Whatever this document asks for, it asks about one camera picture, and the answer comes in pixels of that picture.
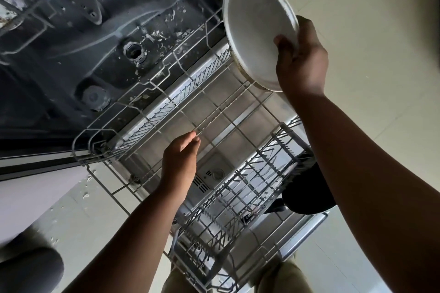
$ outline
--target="beige floor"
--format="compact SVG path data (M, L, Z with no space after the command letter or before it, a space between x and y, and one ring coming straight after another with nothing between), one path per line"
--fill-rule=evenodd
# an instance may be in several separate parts
M440 190L439 0L289 1L315 22L329 51L327 95L380 146ZM97 174L118 183L102 165ZM126 206L133 201L120 196ZM85 179L37 220L34 227L65 262L55 292L91 261L125 218L94 180ZM301 245L297 262L316 293L389 292L338 209ZM168 273L163 257L151 292L160 291Z

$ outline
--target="person's left arm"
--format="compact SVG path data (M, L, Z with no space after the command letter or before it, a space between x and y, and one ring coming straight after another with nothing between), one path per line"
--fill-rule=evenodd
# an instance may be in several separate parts
M194 179L199 146L194 131L173 140L164 152L157 190L63 293L148 292L173 218Z

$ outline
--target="vent slot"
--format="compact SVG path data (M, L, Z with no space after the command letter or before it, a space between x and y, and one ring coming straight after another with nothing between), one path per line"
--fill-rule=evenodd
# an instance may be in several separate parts
M197 175L193 179L193 183L199 188L199 190L203 193L209 190L208 186L201 180Z

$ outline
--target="forearm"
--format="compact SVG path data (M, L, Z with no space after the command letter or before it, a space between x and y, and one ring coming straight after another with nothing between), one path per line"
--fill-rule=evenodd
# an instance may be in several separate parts
M168 190L152 193L65 293L148 292L180 204Z
M429 289L440 256L440 229L434 224L440 194L377 146L327 97L291 102L347 224L387 284L396 292ZM415 252L409 257L410 250Z

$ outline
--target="khaki pants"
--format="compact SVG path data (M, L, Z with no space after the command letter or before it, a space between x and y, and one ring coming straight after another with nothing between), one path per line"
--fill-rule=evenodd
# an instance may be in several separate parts
M179 269L174 268L162 288L162 293L197 293ZM255 293L312 293L294 258L269 268L255 285Z

